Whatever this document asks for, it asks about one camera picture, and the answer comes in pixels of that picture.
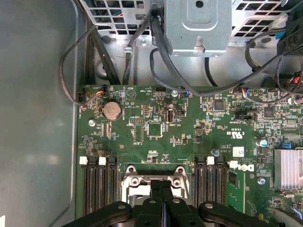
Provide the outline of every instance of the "silver heatsink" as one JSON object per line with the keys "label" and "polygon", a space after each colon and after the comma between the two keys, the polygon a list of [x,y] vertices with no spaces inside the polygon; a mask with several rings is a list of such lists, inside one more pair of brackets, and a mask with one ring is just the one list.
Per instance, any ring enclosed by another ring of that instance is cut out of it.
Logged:
{"label": "silver heatsink", "polygon": [[303,188],[303,150],[275,150],[275,187]]}

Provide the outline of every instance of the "green circuit board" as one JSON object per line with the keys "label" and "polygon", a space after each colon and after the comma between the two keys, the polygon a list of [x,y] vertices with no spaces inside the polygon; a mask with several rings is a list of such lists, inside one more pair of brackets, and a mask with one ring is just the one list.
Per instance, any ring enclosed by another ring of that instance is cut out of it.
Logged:
{"label": "green circuit board", "polygon": [[[283,196],[275,186],[274,171],[275,149],[303,145],[301,105],[291,100],[259,105],[239,90],[197,97],[150,86],[83,86],[80,99],[88,100],[100,90],[93,103],[79,108],[77,157],[78,163],[80,157],[88,162],[77,165],[78,218],[121,199],[121,181],[129,165],[151,175],[169,174],[183,166],[194,206],[220,200],[264,220],[275,207],[301,210],[303,192]],[[263,101],[283,95],[278,89],[249,92],[251,98]],[[258,144],[264,141],[267,145]],[[217,175],[220,179],[204,172],[209,171],[208,157],[214,154],[215,165],[220,163],[216,168],[224,170]],[[99,169],[100,157],[114,167]],[[237,166],[230,168],[235,161]]]}

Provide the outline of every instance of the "white slot latch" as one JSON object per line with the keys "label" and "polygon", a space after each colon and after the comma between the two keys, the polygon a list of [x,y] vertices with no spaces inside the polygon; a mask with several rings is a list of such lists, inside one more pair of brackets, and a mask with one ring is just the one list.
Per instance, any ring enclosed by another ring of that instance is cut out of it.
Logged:
{"label": "white slot latch", "polygon": [[206,159],[207,165],[214,165],[214,156],[208,156]]}
{"label": "white slot latch", "polygon": [[238,161],[232,160],[228,162],[229,168],[236,169],[238,167]]}
{"label": "white slot latch", "polygon": [[86,156],[80,156],[79,164],[80,165],[87,165],[87,163],[88,163],[87,157]]}
{"label": "white slot latch", "polygon": [[106,157],[99,157],[99,166],[106,165]]}

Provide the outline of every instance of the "motherboard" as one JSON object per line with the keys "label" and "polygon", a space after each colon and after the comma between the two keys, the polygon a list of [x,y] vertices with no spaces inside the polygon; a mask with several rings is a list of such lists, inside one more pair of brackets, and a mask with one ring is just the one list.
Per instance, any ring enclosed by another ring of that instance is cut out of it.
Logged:
{"label": "motherboard", "polygon": [[[83,86],[79,100],[77,218],[114,201],[149,196],[153,179],[198,207],[215,201],[269,221],[273,208],[303,211],[303,114],[242,89],[210,97],[165,87]],[[278,89],[250,89],[276,100]]]}

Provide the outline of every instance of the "white label sticker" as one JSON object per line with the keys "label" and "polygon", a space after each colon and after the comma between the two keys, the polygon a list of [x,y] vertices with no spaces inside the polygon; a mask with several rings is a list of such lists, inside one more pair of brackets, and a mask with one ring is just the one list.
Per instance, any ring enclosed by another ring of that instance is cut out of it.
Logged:
{"label": "white label sticker", "polygon": [[0,217],[0,227],[5,227],[5,215]]}
{"label": "white label sticker", "polygon": [[244,147],[233,147],[232,156],[233,157],[244,157]]}

